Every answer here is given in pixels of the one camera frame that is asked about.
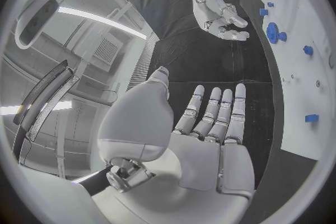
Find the ceiling light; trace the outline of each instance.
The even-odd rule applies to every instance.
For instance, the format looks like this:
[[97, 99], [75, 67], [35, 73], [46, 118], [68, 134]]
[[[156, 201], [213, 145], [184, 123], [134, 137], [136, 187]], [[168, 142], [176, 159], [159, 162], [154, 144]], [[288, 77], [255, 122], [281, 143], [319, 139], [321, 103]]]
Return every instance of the ceiling light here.
[[122, 25], [122, 24], [120, 24], [116, 21], [112, 21], [112, 20], [109, 20], [108, 18], [104, 18], [104, 17], [98, 16], [98, 15], [95, 15], [95, 14], [91, 14], [91, 13], [81, 11], [81, 10], [75, 10], [73, 8], [68, 8], [68, 7], [59, 7], [58, 12], [59, 13], [65, 13], [65, 14], [71, 14], [71, 15], [84, 17], [84, 18], [89, 18], [90, 20], [102, 22], [102, 23], [110, 25], [112, 27], [121, 29], [125, 32], [128, 32], [128, 33], [132, 34], [132, 35], [136, 35], [136, 36], [138, 36], [142, 39], [145, 39], [145, 40], [147, 39], [147, 37], [145, 35], [141, 34], [138, 31], [135, 31], [135, 30], [133, 30], [133, 29], [131, 29], [131, 28], [125, 26], [125, 25]]
[[94, 176], [94, 175], [96, 175], [96, 174], [98, 174], [98, 173], [99, 173], [99, 171], [96, 171], [96, 172], [94, 172], [94, 173], [91, 174], [91, 175], [84, 176], [83, 178], [79, 178], [79, 179], [76, 179], [76, 180], [71, 181], [71, 182], [72, 182], [72, 183], [80, 183], [80, 182], [82, 182], [82, 181], [84, 181], [84, 180], [86, 180], [86, 179], [88, 179], [88, 178], [90, 178], [90, 177], [92, 177], [92, 176]]
[[[15, 115], [19, 109], [19, 105], [0, 107], [0, 115]], [[71, 101], [59, 102], [53, 110], [63, 110], [72, 108]]]

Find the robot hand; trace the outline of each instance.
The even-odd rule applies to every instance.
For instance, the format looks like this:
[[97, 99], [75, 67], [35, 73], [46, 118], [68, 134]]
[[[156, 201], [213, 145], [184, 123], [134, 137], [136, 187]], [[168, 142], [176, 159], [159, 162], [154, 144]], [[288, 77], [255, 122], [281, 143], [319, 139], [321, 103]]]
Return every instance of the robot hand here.
[[229, 142], [233, 139], [238, 144], [242, 144], [246, 97], [244, 84], [238, 84], [236, 87], [235, 102], [230, 121], [232, 91], [226, 89], [223, 93], [222, 101], [220, 101], [221, 90], [219, 88], [214, 88], [202, 120], [192, 130], [202, 102], [203, 94], [204, 87], [198, 85], [173, 133], [193, 136], [206, 142], [217, 142], [222, 144], [224, 141]]
[[198, 25], [212, 35], [226, 40], [245, 41], [248, 32], [226, 30], [225, 26], [234, 24], [239, 28], [247, 27], [248, 23], [237, 15], [236, 7], [223, 0], [193, 0], [194, 15]]

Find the vent grille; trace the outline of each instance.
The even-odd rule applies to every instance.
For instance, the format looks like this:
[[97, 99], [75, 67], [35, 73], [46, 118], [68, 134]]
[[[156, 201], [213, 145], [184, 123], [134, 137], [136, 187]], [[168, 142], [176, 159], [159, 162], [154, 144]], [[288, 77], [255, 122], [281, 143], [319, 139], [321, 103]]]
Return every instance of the vent grille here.
[[108, 64], [112, 64], [119, 48], [103, 38], [94, 55]]
[[152, 32], [152, 34], [147, 38], [146, 44], [137, 62], [137, 65], [133, 71], [130, 78], [129, 84], [127, 86], [127, 91], [134, 86], [146, 81], [148, 69], [150, 67], [153, 51], [156, 42], [159, 41], [157, 35]]

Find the fluorescent light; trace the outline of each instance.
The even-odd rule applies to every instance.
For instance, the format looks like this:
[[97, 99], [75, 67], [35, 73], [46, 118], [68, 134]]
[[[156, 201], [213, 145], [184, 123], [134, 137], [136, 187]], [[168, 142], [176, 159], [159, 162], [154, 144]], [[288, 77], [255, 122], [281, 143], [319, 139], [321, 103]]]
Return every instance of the fluorescent light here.
[[[0, 115], [15, 115], [19, 109], [19, 105], [0, 107]], [[59, 102], [53, 110], [63, 110], [72, 108], [71, 101]]]
[[81, 11], [81, 10], [75, 10], [73, 8], [68, 8], [68, 7], [59, 7], [58, 12], [59, 13], [65, 13], [65, 14], [71, 14], [71, 15], [84, 17], [84, 18], [89, 18], [90, 20], [102, 22], [102, 23], [110, 25], [112, 27], [121, 29], [125, 32], [129, 32], [130, 34], [136, 35], [136, 36], [138, 36], [142, 39], [145, 39], [145, 40], [147, 39], [147, 37], [145, 35], [141, 34], [138, 31], [135, 31], [135, 30], [133, 30], [133, 29], [131, 29], [131, 28], [125, 26], [125, 25], [122, 25], [122, 24], [120, 24], [116, 21], [112, 21], [112, 20], [109, 20], [108, 18], [104, 18], [104, 17], [98, 16], [98, 15], [95, 15], [95, 14], [92, 14], [92, 13], [88, 13], [88, 12]]
[[96, 171], [96, 172], [94, 172], [94, 173], [91, 174], [91, 175], [84, 176], [83, 178], [79, 178], [79, 179], [76, 179], [76, 180], [71, 181], [71, 182], [72, 182], [72, 183], [80, 183], [80, 182], [82, 182], [82, 181], [84, 181], [84, 180], [86, 180], [86, 179], [88, 179], [88, 178], [90, 178], [90, 177], [92, 177], [92, 176], [94, 176], [94, 175], [96, 175], [96, 174], [98, 174], [98, 173], [99, 173], [99, 171]]

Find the light fixture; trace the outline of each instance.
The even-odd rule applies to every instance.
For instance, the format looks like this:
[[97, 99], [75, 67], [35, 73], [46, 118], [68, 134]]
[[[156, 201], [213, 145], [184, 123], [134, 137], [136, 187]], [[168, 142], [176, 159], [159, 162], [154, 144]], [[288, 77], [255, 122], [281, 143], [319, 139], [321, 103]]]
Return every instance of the light fixture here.
[[84, 181], [84, 180], [86, 180], [86, 179], [88, 179], [88, 178], [90, 178], [90, 177], [92, 177], [92, 176], [94, 176], [94, 175], [96, 175], [96, 174], [98, 174], [98, 173], [99, 173], [99, 171], [96, 171], [96, 172], [94, 172], [93, 174], [84, 176], [84, 177], [82, 177], [82, 178], [78, 178], [78, 179], [76, 179], [76, 180], [74, 180], [74, 181], [71, 181], [71, 182], [72, 182], [72, 183], [80, 183], [80, 182], [82, 182], [82, 181]]
[[125, 25], [122, 25], [122, 24], [118, 23], [118, 22], [109, 20], [108, 18], [104, 18], [104, 17], [98, 16], [98, 15], [95, 15], [95, 14], [92, 14], [92, 13], [88, 13], [88, 12], [85, 12], [85, 11], [76, 10], [74, 8], [68, 8], [68, 7], [59, 7], [58, 12], [59, 13], [65, 13], [65, 14], [71, 14], [71, 15], [84, 17], [84, 18], [89, 18], [90, 20], [102, 22], [102, 23], [110, 25], [112, 27], [121, 29], [125, 32], [128, 32], [128, 33], [132, 34], [132, 35], [136, 35], [136, 36], [138, 36], [142, 39], [145, 39], [145, 40], [147, 39], [147, 37], [145, 35], [141, 34], [138, 31], [135, 31], [135, 30], [133, 30], [133, 29], [131, 29], [131, 28], [125, 26]]
[[[0, 115], [15, 115], [19, 109], [19, 105], [0, 107]], [[59, 102], [53, 110], [63, 110], [72, 108], [71, 101]]]

